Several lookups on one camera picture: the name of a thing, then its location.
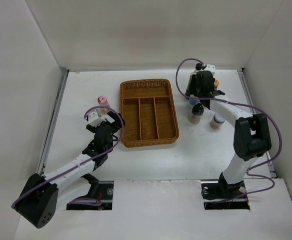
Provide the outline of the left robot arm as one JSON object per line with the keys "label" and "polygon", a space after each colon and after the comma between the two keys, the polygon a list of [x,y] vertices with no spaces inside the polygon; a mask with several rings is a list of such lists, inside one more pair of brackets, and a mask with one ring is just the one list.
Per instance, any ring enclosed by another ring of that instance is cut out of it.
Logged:
{"label": "left robot arm", "polygon": [[50,173],[31,175],[20,196],[11,207],[37,229],[47,225],[55,214],[58,195],[79,178],[92,173],[108,159],[108,154],[122,139],[125,121],[120,113],[109,109],[105,116],[85,114],[86,129],[94,134],[93,140],[71,162]]}

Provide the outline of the small red label spice jar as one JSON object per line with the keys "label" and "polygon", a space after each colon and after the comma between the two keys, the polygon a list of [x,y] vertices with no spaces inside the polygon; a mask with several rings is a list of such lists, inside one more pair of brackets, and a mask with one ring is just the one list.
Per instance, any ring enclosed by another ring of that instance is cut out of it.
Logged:
{"label": "small red label spice jar", "polygon": [[210,127],[214,130],[219,130],[226,120],[218,113],[215,113],[210,121]]}

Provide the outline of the left metal table rail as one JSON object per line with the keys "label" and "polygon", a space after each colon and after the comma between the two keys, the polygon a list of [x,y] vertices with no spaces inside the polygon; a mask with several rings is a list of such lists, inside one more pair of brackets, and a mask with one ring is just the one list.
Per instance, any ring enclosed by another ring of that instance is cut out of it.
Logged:
{"label": "left metal table rail", "polygon": [[38,162],[37,170],[36,170],[38,174],[42,174],[46,167],[46,163],[47,163],[47,159],[48,159],[48,155],[49,155],[49,151],[50,151],[50,147],[52,143],[52,138],[55,131],[55,126],[57,123],[57,118],[58,118],[58,114],[59,114],[59,110],[60,110],[60,106],[61,106],[61,102],[62,102],[62,98],[64,95],[66,82],[67,82],[67,78],[69,74],[69,69],[67,69],[66,67],[61,67],[60,70],[61,70],[61,79],[59,81],[59,87],[58,87],[57,95],[54,102],[54,107],[53,107],[53,111],[52,111],[52,115],[51,115],[51,119],[49,123],[48,132],[44,141],[43,150],[42,150],[42,153]]}

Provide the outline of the brown wicker divided basket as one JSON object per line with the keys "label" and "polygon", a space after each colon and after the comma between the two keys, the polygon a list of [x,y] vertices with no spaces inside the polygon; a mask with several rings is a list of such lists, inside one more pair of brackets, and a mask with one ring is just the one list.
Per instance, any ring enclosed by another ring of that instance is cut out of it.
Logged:
{"label": "brown wicker divided basket", "polygon": [[163,78],[120,84],[120,113],[125,120],[122,143],[127,148],[167,145],[179,137],[170,81]]}

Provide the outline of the right metal table rail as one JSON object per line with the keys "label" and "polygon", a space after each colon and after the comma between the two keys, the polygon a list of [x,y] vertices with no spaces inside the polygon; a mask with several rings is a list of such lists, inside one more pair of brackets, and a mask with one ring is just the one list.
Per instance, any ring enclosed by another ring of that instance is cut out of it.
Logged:
{"label": "right metal table rail", "polygon": [[258,110],[256,110],[253,106],[253,102],[252,102],[251,95],[248,89],[248,85],[245,80],[243,69],[238,71],[238,75],[240,77],[240,81],[245,92],[245,96],[248,102],[248,107],[251,109],[251,112],[253,113],[254,120],[253,120],[253,123],[251,124],[251,126],[253,126],[252,130],[256,130],[257,134],[259,133],[262,134],[264,125],[268,127],[268,123],[266,123],[267,122],[266,116],[263,113],[259,113]]}

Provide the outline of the metal table rail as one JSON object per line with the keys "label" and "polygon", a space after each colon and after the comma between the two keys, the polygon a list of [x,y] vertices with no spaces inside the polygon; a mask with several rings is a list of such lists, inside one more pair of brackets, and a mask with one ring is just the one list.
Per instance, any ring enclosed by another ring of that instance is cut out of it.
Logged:
{"label": "metal table rail", "polygon": [[46,163],[47,163],[47,159],[48,159],[48,155],[49,155],[49,151],[50,151],[50,147],[52,143],[52,138],[55,131],[55,126],[57,123],[57,118],[58,118],[58,114],[59,114],[59,110],[60,110],[60,106],[61,106],[61,102],[62,102],[62,98],[64,95],[66,82],[67,82],[67,78],[69,74],[69,69],[67,69],[66,67],[61,67],[60,70],[61,70],[61,79],[59,81],[59,87],[58,87],[57,95],[54,102],[54,107],[53,107],[53,111],[52,111],[52,115],[51,115],[51,119],[49,123],[48,132],[44,141],[43,150],[42,150],[42,153],[38,162],[37,170],[36,170],[38,174],[42,174],[46,167]]}
{"label": "metal table rail", "polygon": [[262,134],[264,125],[268,127],[268,123],[266,123],[267,122],[266,116],[263,113],[259,113],[258,110],[256,110],[253,106],[253,102],[252,102],[251,95],[248,89],[248,85],[245,80],[243,69],[238,71],[238,75],[240,77],[240,81],[245,92],[245,96],[248,102],[248,107],[251,109],[251,112],[253,113],[254,120],[253,120],[253,123],[251,124],[251,126],[253,126],[252,130],[256,130],[257,134],[259,133]]}

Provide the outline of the blue label silver cap jar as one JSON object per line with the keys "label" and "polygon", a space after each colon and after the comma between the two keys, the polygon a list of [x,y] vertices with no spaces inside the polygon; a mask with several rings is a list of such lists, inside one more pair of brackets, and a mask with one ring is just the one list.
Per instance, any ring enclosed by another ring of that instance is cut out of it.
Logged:
{"label": "blue label silver cap jar", "polygon": [[196,104],[200,103],[200,100],[196,96],[190,96],[189,101],[188,101],[190,106],[195,106]]}

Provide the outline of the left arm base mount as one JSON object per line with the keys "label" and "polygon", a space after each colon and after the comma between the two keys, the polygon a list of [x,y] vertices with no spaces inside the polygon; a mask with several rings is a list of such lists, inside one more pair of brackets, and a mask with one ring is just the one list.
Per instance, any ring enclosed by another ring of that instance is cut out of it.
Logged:
{"label": "left arm base mount", "polygon": [[66,205],[68,211],[110,211],[113,207],[114,181],[99,181],[92,174],[82,176],[90,188],[86,195],[76,197]]}

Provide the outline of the pink lid spice jar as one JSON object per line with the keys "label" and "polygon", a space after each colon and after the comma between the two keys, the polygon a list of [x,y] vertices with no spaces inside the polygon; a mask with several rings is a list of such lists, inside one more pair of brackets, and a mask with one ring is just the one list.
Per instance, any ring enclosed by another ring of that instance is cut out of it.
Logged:
{"label": "pink lid spice jar", "polygon": [[110,111],[110,104],[107,100],[107,97],[104,95],[101,95],[97,98],[99,108],[97,109],[99,113],[102,115],[106,115]]}

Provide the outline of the yellow cap chili sauce bottle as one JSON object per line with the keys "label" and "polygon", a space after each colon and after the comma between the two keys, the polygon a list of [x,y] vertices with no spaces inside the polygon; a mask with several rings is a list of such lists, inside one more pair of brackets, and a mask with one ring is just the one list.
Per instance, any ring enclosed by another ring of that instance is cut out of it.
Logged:
{"label": "yellow cap chili sauce bottle", "polygon": [[218,89],[219,84],[220,84],[220,82],[217,79],[215,79],[214,80],[214,90]]}

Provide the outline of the tall dark sauce bottle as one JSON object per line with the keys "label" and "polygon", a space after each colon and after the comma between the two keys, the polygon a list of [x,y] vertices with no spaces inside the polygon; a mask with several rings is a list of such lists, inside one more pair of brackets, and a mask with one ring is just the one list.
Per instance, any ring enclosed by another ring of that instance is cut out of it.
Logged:
{"label": "tall dark sauce bottle", "polygon": [[192,78],[193,75],[196,75],[197,72],[201,71],[201,70],[203,69],[204,66],[205,66],[205,65],[202,64],[202,63],[197,63],[197,64],[195,65],[194,71],[190,74],[190,78]]}

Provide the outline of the black cap brown spice bottle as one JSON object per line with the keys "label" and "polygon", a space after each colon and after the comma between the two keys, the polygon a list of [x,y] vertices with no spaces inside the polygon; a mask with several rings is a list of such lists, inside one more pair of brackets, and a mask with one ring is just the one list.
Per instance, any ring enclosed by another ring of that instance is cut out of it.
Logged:
{"label": "black cap brown spice bottle", "polygon": [[188,120],[192,124],[198,124],[204,113],[204,107],[201,103],[194,105],[188,113]]}

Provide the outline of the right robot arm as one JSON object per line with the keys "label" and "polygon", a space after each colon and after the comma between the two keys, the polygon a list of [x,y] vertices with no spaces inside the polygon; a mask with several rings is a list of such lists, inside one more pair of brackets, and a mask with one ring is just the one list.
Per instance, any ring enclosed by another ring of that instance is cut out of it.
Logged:
{"label": "right robot arm", "polygon": [[267,117],[235,105],[224,92],[214,87],[214,83],[210,71],[197,71],[190,76],[185,95],[198,97],[204,107],[234,127],[234,157],[218,182],[203,185],[202,189],[202,196],[207,200],[231,199],[243,187],[248,168],[272,147],[272,143]]}

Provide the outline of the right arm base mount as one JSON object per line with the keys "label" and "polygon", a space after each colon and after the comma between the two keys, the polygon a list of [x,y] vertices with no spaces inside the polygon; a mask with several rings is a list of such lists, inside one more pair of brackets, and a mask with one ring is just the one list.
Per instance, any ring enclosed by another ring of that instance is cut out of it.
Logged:
{"label": "right arm base mount", "polygon": [[221,181],[201,182],[201,195],[205,210],[250,210],[243,181],[234,185],[226,185]]}

